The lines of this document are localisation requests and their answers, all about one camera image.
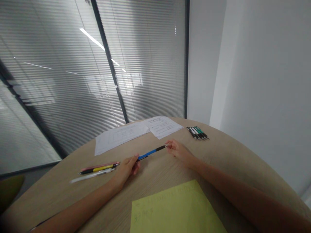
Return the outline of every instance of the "green pen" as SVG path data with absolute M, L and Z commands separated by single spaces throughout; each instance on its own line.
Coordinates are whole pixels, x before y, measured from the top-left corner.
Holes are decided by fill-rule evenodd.
M 196 128 L 201 134 L 203 134 L 207 139 L 210 139 L 199 127 L 195 126 L 195 128 Z

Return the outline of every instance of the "green chair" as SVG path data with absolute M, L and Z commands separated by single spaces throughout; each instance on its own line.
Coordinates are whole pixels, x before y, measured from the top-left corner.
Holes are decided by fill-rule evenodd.
M 23 175 L 18 175 L 0 181 L 0 215 L 12 204 L 24 180 Z

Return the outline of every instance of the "ceiling light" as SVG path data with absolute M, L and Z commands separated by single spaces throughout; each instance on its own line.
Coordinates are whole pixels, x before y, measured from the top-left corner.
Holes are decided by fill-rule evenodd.
M 87 37 L 90 38 L 91 41 L 93 41 L 95 44 L 97 44 L 99 47 L 101 47 L 104 51 L 105 48 L 99 43 L 97 40 L 95 40 L 90 34 L 88 34 L 83 28 L 80 28 L 80 31 L 83 32 Z

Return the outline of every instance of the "yellow notepad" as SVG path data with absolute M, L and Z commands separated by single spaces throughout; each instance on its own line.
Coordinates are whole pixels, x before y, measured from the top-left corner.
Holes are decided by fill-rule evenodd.
M 227 233 L 196 180 L 132 202 L 131 233 Z

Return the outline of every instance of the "stack of papers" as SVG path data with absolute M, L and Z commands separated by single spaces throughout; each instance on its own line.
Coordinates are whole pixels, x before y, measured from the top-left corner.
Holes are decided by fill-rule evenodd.
M 156 116 L 144 120 L 143 123 L 158 139 L 162 139 L 183 128 L 183 126 L 177 124 L 175 121 L 166 116 Z
M 105 153 L 112 148 L 149 133 L 150 131 L 158 139 L 162 139 L 182 128 L 183 126 L 166 116 L 156 116 L 127 126 L 114 128 L 96 137 L 95 156 Z
M 114 128 L 96 137 L 95 156 L 150 132 L 143 122 Z

